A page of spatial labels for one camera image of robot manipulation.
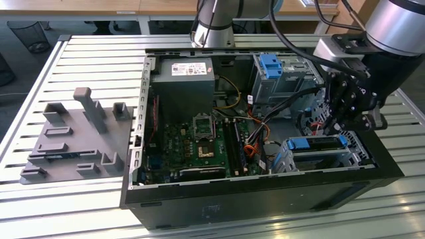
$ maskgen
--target ram slot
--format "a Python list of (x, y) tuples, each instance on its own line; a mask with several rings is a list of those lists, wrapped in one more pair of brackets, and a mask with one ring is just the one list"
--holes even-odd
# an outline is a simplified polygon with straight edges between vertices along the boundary
[(234, 122), (223, 121), (223, 132), (227, 157), (231, 168), (231, 175), (240, 176), (243, 174), (243, 165), (240, 161), (239, 142), (236, 136), (236, 128)]

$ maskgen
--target motherboard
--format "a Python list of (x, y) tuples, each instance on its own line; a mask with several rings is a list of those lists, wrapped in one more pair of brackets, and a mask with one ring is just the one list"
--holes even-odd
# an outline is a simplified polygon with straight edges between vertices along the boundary
[(167, 124), (163, 152), (147, 160), (146, 184), (256, 175), (259, 166), (243, 151), (248, 136), (244, 119), (199, 115), (191, 122)]

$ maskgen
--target yellow wire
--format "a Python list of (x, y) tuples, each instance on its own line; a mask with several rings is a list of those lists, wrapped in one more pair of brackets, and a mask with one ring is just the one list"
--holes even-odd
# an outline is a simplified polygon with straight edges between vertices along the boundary
[(226, 79), (226, 81), (230, 82), (230, 84), (235, 87), (236, 91), (238, 91), (238, 100), (236, 100), (236, 103), (231, 106), (222, 106), (222, 107), (214, 107), (214, 109), (216, 110), (226, 110), (226, 109), (231, 109), (234, 108), (235, 106), (238, 106), (239, 102), (240, 102), (240, 99), (242, 99), (242, 96), (240, 96), (240, 91), (239, 91), (239, 88), (236, 87), (236, 84), (234, 84), (234, 82), (224, 76), (220, 76), (222, 78)]

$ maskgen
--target wooden desk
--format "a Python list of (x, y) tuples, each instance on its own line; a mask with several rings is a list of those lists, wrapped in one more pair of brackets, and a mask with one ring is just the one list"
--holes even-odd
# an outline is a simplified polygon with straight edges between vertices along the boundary
[[(0, 20), (136, 20), (142, 34), (150, 35), (151, 20), (194, 20), (196, 3), (198, 0), (0, 0)], [(323, 11), (328, 20), (339, 14), (336, 8)], [(304, 7), (299, 0), (284, 1), (276, 20), (320, 21), (316, 9)], [(316, 34), (327, 30), (328, 25), (320, 22)]]
[[(198, 0), (140, 0), (139, 24), (143, 34), (150, 33), (148, 22), (151, 20), (194, 20)], [(339, 14), (336, 8), (323, 8), (326, 18), (332, 21)], [(304, 7), (300, 0), (286, 0), (280, 11), (276, 13), (279, 21), (319, 21), (316, 34), (323, 34), (328, 30), (318, 16), (316, 8)]]
[[(338, 15), (336, 8), (323, 8), (324, 15)], [(140, 0), (140, 15), (196, 15), (198, 0)], [(300, 0), (286, 0), (276, 15), (314, 15), (316, 8), (304, 7)]]
[(138, 20), (140, 0), (0, 0), (5, 20)]
[(0, 0), (0, 14), (116, 15), (138, 14), (140, 0)]

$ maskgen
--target desk leg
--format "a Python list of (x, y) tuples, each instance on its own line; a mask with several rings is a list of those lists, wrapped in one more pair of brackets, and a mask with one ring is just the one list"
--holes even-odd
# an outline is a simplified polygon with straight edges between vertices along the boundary
[(138, 17), (142, 35), (151, 35), (150, 25), (148, 25), (150, 20), (151, 20), (150, 16)]
[[(332, 21), (334, 16), (332, 15), (326, 15), (326, 19), (328, 21)], [(316, 27), (315, 34), (316, 35), (327, 34), (328, 28), (330, 28), (330, 25), (326, 24), (322, 20), (319, 20), (319, 24), (318, 24), (318, 27)]]

